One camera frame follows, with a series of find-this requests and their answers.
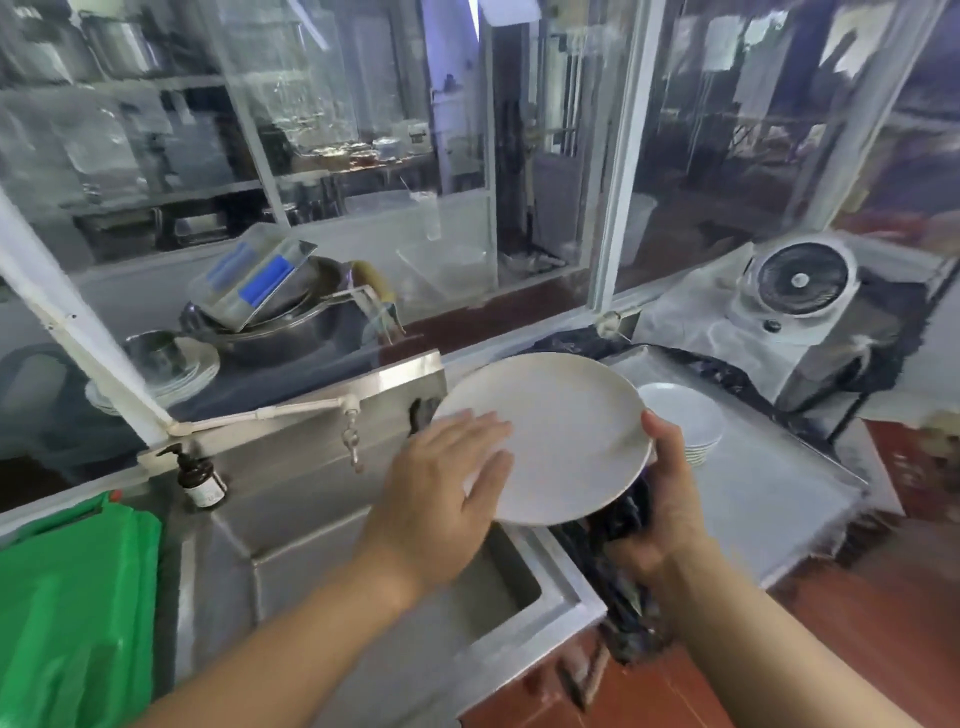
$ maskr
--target hand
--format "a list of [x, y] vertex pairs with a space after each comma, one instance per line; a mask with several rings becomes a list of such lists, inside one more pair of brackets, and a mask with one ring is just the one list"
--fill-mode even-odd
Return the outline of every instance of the hand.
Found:
[[[462, 412], [412, 437], [394, 459], [354, 561], [373, 569], [403, 608], [452, 581], [480, 550], [514, 466], [509, 452], [491, 452], [512, 431], [493, 412]], [[477, 472], [467, 497], [464, 481]]]
[[637, 581], [650, 585], [668, 558], [705, 542], [708, 536], [680, 428], [649, 409], [641, 420], [657, 449], [657, 462], [646, 473], [653, 501], [650, 527], [609, 544], [607, 553]]

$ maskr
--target metal bowl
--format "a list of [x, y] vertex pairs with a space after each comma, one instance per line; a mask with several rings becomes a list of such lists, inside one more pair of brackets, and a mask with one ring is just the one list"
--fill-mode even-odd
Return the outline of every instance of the metal bowl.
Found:
[[316, 277], [309, 293], [286, 311], [234, 333], [188, 303], [180, 315], [183, 332], [212, 344], [226, 358], [251, 366], [275, 366], [316, 351], [330, 340], [340, 306], [327, 298], [347, 284], [346, 268], [329, 258], [312, 257]]

